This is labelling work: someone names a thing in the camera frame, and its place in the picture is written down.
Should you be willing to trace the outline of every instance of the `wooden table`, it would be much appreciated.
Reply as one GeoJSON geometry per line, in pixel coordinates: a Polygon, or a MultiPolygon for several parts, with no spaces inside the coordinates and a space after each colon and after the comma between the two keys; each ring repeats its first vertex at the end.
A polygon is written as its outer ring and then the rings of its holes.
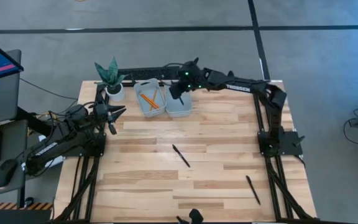
{"type": "MultiPolygon", "coordinates": [[[[276,84],[283,88],[282,82],[276,84]]],[[[93,101],[95,93],[94,81],[83,82],[78,102],[93,101]]],[[[177,215],[188,219],[192,208],[201,212],[205,222],[274,221],[251,94],[198,90],[191,93],[193,112],[189,117],[170,118],[165,113],[145,118],[133,88],[125,88],[125,93],[124,101],[110,102],[125,105],[127,111],[116,123],[117,135],[106,131],[108,140],[99,165],[92,222],[175,222],[177,215]],[[246,175],[252,179],[262,205],[257,204],[246,175]]],[[[288,103],[282,125],[294,128],[288,103]]],[[[303,164],[293,156],[282,156],[282,160],[289,191],[315,217],[303,164]]],[[[56,215],[71,199],[76,163],[77,158],[63,163],[56,215]]],[[[279,190],[278,197],[285,217],[279,190]]],[[[81,205],[80,217],[84,217],[85,204],[81,205]]]]}

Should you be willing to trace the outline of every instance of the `black marker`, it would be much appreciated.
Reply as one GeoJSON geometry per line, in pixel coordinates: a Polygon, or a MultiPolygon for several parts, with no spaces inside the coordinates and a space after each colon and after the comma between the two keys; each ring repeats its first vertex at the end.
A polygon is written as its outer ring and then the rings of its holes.
{"type": "Polygon", "coordinates": [[[247,180],[248,180],[248,184],[251,186],[252,192],[253,192],[254,195],[255,195],[256,201],[257,201],[258,204],[260,205],[260,200],[259,200],[259,198],[258,198],[258,195],[256,194],[256,191],[255,191],[255,189],[254,189],[254,186],[252,185],[251,178],[249,178],[248,175],[247,175],[247,180]]]}
{"type": "Polygon", "coordinates": [[[181,159],[183,159],[183,162],[185,162],[185,164],[190,168],[189,163],[186,161],[186,159],[183,157],[183,155],[179,152],[179,150],[177,149],[177,147],[175,145],[172,145],[173,150],[175,150],[175,152],[177,152],[179,154],[179,156],[181,157],[181,159]]]}

